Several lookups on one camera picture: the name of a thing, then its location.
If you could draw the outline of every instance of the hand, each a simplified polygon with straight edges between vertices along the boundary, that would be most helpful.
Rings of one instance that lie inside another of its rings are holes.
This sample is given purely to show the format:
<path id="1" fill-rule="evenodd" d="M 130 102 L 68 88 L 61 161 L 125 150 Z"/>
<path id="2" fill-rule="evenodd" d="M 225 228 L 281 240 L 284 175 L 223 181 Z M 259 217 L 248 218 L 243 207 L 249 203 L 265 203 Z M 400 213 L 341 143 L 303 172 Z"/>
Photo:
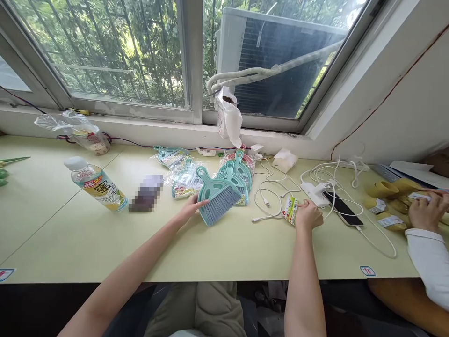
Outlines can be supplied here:
<path id="1" fill-rule="evenodd" d="M 438 233 L 438 222 L 449 207 L 449 193 L 442 193 L 442 197 L 434 192 L 429 192 L 430 200 L 419 198 L 413 201 L 408 211 L 408 216 L 414 228 L 424 229 Z"/>
<path id="2" fill-rule="evenodd" d="M 449 194 L 449 192 L 446 192 L 445 190 L 434 190 L 434 189 L 421 189 L 421 191 L 425 191 L 425 192 L 433 192 L 435 194 L 438 194 L 440 197 L 444 197 L 445 194 Z"/>
<path id="3" fill-rule="evenodd" d="M 315 227 L 321 226 L 323 222 L 323 213 L 313 201 L 304 200 L 303 204 L 298 205 L 295 220 L 296 233 L 304 229 L 312 233 L 312 230 Z"/>
<path id="4" fill-rule="evenodd" d="M 206 205 L 209 200 L 203 200 L 198 202 L 198 193 L 191 196 L 184 207 L 179 211 L 177 215 L 175 215 L 174 220 L 176 223 L 182 227 L 187 221 L 195 214 L 195 212 Z"/>

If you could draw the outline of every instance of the window glass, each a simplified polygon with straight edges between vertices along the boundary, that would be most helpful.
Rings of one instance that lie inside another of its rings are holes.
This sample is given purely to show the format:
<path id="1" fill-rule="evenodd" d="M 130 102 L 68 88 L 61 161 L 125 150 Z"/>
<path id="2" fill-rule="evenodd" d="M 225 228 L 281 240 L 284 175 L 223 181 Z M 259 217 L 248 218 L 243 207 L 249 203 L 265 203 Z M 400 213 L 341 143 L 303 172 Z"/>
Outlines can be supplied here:
<path id="1" fill-rule="evenodd" d="M 31 91 L 15 71 L 0 56 L 0 85 L 6 89 Z"/>
<path id="2" fill-rule="evenodd" d="M 185 108 L 171 0 L 9 0 L 74 97 Z"/>
<path id="3" fill-rule="evenodd" d="M 213 106 L 207 81 L 214 74 L 274 67 L 271 77 L 221 81 L 244 114 L 299 118 L 366 2 L 205 0 L 204 106 Z M 276 67 L 286 63 L 293 66 Z"/>

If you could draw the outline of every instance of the paper tissue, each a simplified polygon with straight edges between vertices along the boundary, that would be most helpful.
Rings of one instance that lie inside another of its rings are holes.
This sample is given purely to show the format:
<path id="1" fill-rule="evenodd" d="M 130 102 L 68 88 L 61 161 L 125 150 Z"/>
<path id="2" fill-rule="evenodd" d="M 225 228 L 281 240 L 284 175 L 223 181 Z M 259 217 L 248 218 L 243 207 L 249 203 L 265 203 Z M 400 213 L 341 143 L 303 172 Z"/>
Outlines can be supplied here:
<path id="1" fill-rule="evenodd" d="M 289 169 L 296 164 L 298 157 L 296 157 L 293 153 L 291 153 L 288 149 L 282 148 L 276 155 L 273 160 L 273 166 L 277 168 L 279 171 L 287 174 Z"/>
<path id="2" fill-rule="evenodd" d="M 223 87 L 215 96 L 214 108 L 218 111 L 218 133 L 224 139 L 229 138 L 239 148 L 242 145 L 240 128 L 243 119 L 237 108 L 237 99 L 228 87 Z"/>

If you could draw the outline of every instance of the plastic bottle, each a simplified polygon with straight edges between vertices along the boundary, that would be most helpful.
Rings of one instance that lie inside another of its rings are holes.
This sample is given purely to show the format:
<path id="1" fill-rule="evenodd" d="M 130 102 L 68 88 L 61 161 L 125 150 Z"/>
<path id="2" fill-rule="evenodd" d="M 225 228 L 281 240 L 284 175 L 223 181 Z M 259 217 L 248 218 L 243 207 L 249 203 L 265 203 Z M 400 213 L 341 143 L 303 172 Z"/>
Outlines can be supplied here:
<path id="1" fill-rule="evenodd" d="M 73 182 L 106 208 L 120 211 L 128 204 L 128 198 L 98 166 L 89 165 L 82 157 L 68 158 L 64 165 L 72 171 Z"/>

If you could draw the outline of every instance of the white wall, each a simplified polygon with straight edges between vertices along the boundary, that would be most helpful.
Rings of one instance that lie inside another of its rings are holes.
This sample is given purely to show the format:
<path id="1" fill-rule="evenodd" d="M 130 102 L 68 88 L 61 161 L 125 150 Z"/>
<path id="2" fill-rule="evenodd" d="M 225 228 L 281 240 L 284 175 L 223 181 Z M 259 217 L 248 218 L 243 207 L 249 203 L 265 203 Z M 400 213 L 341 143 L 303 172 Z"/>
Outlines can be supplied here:
<path id="1" fill-rule="evenodd" d="M 365 43 L 348 63 L 323 104 L 320 118 L 307 137 L 242 130 L 247 145 L 261 143 L 275 153 L 287 147 L 301 158 L 329 159 L 332 147 L 353 131 L 387 95 L 394 83 L 442 30 L 449 17 L 445 0 L 403 0 L 386 9 Z M 412 161 L 447 140 L 449 128 L 446 65 L 449 33 L 427 52 L 404 78 L 377 113 L 340 145 L 342 158 L 360 154 L 366 162 Z M 32 124 L 32 108 L 0 107 L 0 130 L 7 134 L 55 137 Z M 92 116 L 92 121 L 112 136 L 145 145 L 230 147 L 216 127 L 168 124 L 124 117 Z"/>

